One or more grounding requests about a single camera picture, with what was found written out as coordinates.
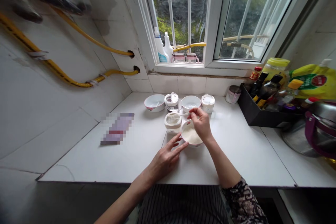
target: yellow bottle cap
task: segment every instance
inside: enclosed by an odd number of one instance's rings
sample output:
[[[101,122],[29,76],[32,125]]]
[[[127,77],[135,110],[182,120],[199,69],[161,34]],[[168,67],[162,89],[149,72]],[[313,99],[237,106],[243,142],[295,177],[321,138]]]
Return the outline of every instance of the yellow bottle cap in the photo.
[[[288,59],[281,59],[281,58],[270,58],[267,61],[267,64],[269,65],[273,65],[276,67],[286,67],[288,66],[288,64],[290,63],[290,61]]]
[[[302,80],[294,79],[288,84],[288,87],[291,89],[298,89],[299,87],[301,87],[302,84],[303,84]]]

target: person's left hand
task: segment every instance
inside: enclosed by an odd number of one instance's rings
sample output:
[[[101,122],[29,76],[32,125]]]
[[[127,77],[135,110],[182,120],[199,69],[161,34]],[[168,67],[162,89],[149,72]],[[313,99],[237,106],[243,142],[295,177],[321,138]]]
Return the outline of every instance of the person's left hand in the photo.
[[[143,175],[150,185],[154,185],[157,181],[167,176],[177,165],[180,157],[180,152],[188,146],[188,142],[185,142],[175,150],[171,150],[177,146],[181,133],[174,136],[166,146],[161,148],[153,158],[152,162],[143,171]]]

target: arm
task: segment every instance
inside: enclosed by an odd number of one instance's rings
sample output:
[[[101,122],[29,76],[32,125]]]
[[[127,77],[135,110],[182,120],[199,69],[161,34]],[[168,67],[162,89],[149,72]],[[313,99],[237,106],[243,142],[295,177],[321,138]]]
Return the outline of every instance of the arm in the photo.
[[[209,115],[200,108],[193,108],[190,116],[195,130],[208,148],[215,165],[222,192],[228,201],[235,223],[268,223],[267,218],[246,181],[224,154],[214,139]]]
[[[96,224],[124,223],[146,192],[176,167],[180,152],[188,146],[188,143],[185,142],[171,151],[173,147],[178,145],[177,142],[181,140],[180,136],[181,133],[177,134],[158,151],[149,166],[132,182],[126,192],[100,216],[95,222]]]
[[[208,114],[200,108],[193,108],[189,112],[190,116],[188,118],[192,119],[197,134],[208,148],[213,163],[215,164],[220,185],[223,188],[235,186],[241,179],[241,175],[231,164],[230,160],[212,136]]]

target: hand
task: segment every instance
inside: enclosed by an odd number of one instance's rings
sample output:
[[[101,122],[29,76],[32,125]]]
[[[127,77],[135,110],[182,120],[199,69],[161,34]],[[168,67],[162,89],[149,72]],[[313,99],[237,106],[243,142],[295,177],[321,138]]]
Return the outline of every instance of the hand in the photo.
[[[143,171],[144,177],[149,181],[150,185],[154,185],[157,181],[168,175],[177,165],[180,157],[180,152],[188,146],[185,142],[175,150],[171,149],[177,146],[181,133],[174,136],[165,147],[161,148],[153,158],[152,162]]]
[[[212,137],[209,115],[198,107],[192,108],[189,113],[188,119],[192,119],[197,134],[203,142],[206,142]]]

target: yellow plastic bag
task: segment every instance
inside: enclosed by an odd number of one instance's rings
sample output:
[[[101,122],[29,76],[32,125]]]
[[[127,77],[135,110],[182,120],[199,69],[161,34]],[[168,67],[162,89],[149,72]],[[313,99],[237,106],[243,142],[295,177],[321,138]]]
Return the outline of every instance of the yellow plastic bag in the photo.
[[[289,82],[303,81],[296,98],[336,99],[336,71],[327,67],[330,61],[325,59],[320,65],[310,64],[289,72]]]

